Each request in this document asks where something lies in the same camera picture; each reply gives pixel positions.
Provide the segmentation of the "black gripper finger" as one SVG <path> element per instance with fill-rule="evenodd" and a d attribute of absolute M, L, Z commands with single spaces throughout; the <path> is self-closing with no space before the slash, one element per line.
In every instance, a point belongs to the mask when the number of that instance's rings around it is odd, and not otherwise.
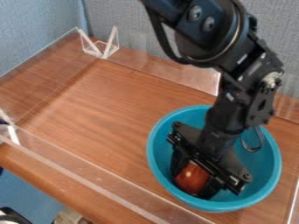
<path fill-rule="evenodd" d="M 207 184 L 198 193 L 198 197 L 203 200 L 210 200 L 222 190 L 223 186 L 223 181 L 218 180 L 217 178 L 210 178 Z"/>
<path fill-rule="evenodd" d="M 171 159 L 171 174 L 174 178 L 177 178 L 177 176 L 183 172 L 183 169 L 186 168 L 189 163 L 190 163 L 190 158 L 179 150 L 178 147 L 174 147 L 173 159 Z"/>

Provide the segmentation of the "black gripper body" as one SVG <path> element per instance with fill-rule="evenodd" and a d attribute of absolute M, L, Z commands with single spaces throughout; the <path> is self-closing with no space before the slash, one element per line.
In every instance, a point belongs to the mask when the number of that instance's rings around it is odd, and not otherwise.
<path fill-rule="evenodd" d="M 173 123 L 173 132 L 167 141 L 190 158 L 190 162 L 201 166 L 215 178 L 225 182 L 222 190 L 239 195 L 253 175 L 242 164 L 235 152 L 238 135 L 217 131 L 210 125 L 203 129 L 183 123 Z"/>

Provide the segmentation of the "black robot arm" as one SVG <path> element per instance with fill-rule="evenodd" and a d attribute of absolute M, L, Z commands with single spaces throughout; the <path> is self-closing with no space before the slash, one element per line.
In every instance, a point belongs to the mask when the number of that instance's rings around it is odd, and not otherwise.
<path fill-rule="evenodd" d="M 246 130 L 261 131 L 275 114 L 283 63 L 258 37 L 258 19 L 239 0 L 139 0 L 166 55 L 178 63 L 222 73 L 219 96 L 199 129 L 173 124 L 173 181 L 209 200 L 239 194 L 253 181 L 235 154 Z"/>

